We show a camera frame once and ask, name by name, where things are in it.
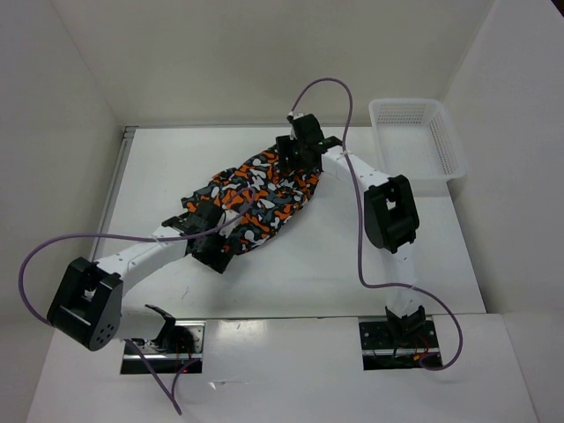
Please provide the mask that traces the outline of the orange black camouflage shorts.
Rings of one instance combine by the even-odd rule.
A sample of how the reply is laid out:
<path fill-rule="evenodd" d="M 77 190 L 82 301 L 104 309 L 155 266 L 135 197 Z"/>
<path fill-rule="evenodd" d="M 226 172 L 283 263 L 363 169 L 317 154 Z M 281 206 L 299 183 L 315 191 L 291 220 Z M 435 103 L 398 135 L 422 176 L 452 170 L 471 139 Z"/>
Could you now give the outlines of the orange black camouflage shorts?
<path fill-rule="evenodd" d="M 203 200 L 211 200 L 227 211 L 230 219 L 248 200 L 253 204 L 243 214 L 224 245 L 241 255 L 274 237 L 295 213 L 309 202 L 321 177 L 321 170 L 286 171 L 279 165 L 278 148 L 273 145 L 250 157 L 238 167 L 215 174 L 201 189 L 181 199 L 182 207 L 193 212 Z"/>

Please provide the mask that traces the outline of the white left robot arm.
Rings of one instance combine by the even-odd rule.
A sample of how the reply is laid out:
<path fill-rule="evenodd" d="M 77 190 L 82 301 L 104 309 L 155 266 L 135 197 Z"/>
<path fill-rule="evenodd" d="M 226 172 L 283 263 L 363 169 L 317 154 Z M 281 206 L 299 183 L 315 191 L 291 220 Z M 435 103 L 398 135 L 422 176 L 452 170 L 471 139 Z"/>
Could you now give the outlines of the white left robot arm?
<path fill-rule="evenodd" d="M 221 253 L 239 220 L 237 212 L 205 200 L 195 211 L 165 220 L 146 242 L 97 261 L 73 260 L 51 302 L 48 322 L 92 352 L 114 338 L 144 339 L 154 351 L 168 351 L 176 340 L 176 317 L 152 304 L 126 308 L 123 297 L 187 255 L 226 267 Z"/>

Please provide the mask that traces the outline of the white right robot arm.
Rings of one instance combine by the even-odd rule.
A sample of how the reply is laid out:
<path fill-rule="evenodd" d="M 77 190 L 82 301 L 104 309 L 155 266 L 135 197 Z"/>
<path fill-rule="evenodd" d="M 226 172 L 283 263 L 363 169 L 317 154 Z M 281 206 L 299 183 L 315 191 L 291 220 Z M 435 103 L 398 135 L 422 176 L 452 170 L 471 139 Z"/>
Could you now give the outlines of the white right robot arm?
<path fill-rule="evenodd" d="M 355 190 L 360 220 L 359 241 L 380 251 L 386 279 L 393 290 L 385 306 L 388 340 L 395 348 L 409 345 L 424 325 L 425 310 L 417 299 L 412 246 L 419 229 L 411 184 L 403 176 L 389 176 L 348 152 L 343 141 L 326 137 L 311 114 L 289 113 L 288 136 L 277 138 L 284 170 L 318 169 Z"/>

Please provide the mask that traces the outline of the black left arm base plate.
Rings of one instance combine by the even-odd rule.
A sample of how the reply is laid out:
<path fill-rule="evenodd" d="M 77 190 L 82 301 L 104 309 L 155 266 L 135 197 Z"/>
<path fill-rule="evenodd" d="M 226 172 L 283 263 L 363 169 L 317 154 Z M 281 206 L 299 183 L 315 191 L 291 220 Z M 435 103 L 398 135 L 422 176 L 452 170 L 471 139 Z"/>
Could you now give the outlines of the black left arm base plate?
<path fill-rule="evenodd" d="M 180 320 L 164 341 L 134 338 L 134 346 L 124 347 L 120 374 L 150 374 L 138 352 L 158 375 L 201 374 L 205 325 L 205 321 Z"/>

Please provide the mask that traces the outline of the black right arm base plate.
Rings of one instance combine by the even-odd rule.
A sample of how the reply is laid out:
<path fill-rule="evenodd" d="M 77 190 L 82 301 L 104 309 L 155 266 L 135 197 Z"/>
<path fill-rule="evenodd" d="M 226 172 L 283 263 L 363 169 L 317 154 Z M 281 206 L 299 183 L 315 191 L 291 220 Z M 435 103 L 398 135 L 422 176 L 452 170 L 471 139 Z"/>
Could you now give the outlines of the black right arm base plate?
<path fill-rule="evenodd" d="M 360 319 L 358 326 L 365 371 L 420 368 L 420 360 L 431 368 L 442 366 L 432 319 L 427 319 L 421 329 L 405 340 L 393 338 L 384 317 Z"/>

